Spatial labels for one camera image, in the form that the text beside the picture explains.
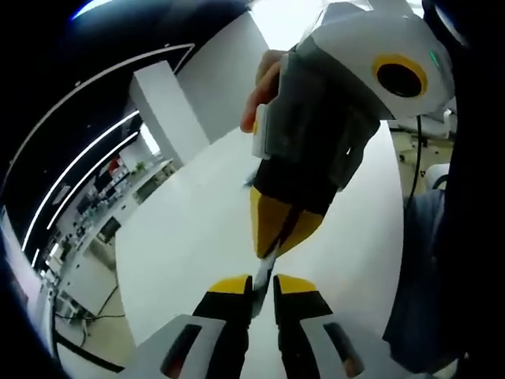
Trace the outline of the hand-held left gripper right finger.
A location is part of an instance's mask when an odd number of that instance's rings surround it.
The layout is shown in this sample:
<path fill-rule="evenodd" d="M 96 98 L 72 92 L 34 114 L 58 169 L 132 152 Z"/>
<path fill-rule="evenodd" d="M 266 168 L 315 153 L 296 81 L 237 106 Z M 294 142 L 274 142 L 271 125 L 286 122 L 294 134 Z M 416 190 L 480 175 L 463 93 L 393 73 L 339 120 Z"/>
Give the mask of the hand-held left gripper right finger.
<path fill-rule="evenodd" d="M 392 357 L 389 344 L 335 314 L 315 284 L 277 274 L 272 280 L 278 346 L 288 378 L 429 378 Z"/>

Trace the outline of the person's right hand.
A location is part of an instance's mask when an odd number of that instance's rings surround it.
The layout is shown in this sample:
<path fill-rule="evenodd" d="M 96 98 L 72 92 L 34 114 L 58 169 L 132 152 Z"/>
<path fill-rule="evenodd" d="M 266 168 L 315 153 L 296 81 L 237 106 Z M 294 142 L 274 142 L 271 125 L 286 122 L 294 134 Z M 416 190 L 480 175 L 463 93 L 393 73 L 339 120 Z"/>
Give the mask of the person's right hand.
<path fill-rule="evenodd" d="M 244 133 L 253 131 L 256 109 L 261 104 L 270 103 L 278 94 L 281 60 L 288 51 L 269 50 L 263 57 L 256 71 L 255 88 L 250 93 L 241 117 L 240 129 Z"/>

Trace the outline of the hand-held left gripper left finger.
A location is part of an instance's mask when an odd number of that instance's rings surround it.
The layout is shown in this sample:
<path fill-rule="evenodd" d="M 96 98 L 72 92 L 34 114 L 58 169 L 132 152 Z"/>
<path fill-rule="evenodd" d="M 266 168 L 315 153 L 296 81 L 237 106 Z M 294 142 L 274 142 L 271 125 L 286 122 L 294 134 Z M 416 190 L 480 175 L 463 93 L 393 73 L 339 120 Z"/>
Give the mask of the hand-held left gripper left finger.
<path fill-rule="evenodd" d="M 213 284 L 191 314 L 180 314 L 146 339 L 120 378 L 239 378 L 249 348 L 253 277 Z"/>

